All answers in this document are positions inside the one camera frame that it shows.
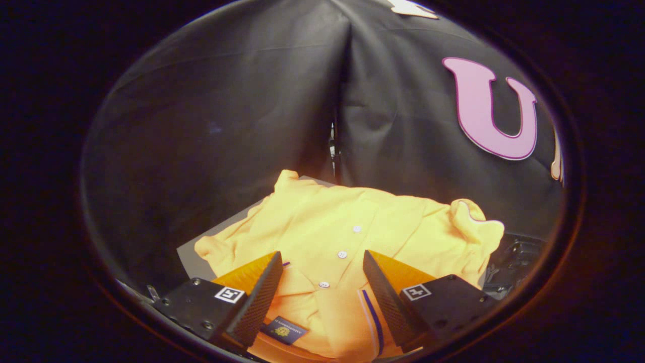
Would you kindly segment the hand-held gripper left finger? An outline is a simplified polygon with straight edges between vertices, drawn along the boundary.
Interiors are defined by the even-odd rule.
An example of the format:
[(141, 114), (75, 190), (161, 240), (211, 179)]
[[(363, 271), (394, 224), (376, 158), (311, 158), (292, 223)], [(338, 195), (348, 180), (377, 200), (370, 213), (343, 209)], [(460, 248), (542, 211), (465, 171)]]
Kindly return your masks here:
[(264, 323), (282, 274), (282, 255), (274, 251), (213, 281), (192, 278), (152, 306), (210, 344), (245, 353)]

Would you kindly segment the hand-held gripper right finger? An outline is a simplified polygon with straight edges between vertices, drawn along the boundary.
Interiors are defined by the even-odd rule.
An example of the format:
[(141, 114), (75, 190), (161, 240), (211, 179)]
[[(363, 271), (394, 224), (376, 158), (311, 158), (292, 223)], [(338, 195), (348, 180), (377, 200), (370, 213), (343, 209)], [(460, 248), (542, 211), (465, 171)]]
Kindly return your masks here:
[(455, 274), (436, 278), (376, 251), (365, 251), (362, 269), (404, 353), (452, 339), (498, 305)]

